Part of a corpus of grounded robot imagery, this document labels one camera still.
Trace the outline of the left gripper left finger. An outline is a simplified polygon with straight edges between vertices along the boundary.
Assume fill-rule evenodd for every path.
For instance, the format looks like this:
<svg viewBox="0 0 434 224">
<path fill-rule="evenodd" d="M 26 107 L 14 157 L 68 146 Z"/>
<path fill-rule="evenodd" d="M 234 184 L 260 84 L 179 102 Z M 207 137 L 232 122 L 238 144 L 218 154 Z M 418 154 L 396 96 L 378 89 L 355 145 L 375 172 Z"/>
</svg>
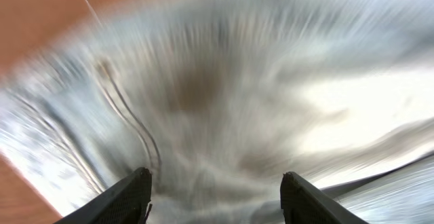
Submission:
<svg viewBox="0 0 434 224">
<path fill-rule="evenodd" d="M 141 167 L 55 224 L 145 224 L 151 192 L 152 174 Z"/>
</svg>

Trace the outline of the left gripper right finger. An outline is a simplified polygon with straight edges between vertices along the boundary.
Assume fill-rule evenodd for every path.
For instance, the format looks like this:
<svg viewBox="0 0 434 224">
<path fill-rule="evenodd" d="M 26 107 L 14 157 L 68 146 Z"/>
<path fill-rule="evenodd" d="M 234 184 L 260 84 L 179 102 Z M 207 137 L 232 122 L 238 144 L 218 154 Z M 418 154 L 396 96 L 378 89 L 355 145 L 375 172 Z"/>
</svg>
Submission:
<svg viewBox="0 0 434 224">
<path fill-rule="evenodd" d="M 283 175 L 280 198 L 286 224 L 368 224 L 295 172 Z"/>
</svg>

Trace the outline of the light blue denim shorts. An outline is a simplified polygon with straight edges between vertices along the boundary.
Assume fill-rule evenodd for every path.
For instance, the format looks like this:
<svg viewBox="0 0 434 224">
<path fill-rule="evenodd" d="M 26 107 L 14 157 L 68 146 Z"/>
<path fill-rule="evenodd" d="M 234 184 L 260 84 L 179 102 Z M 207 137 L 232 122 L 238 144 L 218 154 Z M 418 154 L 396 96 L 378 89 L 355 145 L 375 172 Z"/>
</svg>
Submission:
<svg viewBox="0 0 434 224">
<path fill-rule="evenodd" d="M 139 167 L 150 223 L 282 223 L 296 172 L 433 222 L 433 0 L 125 0 L 1 81 L 1 151 L 63 215 Z"/>
</svg>

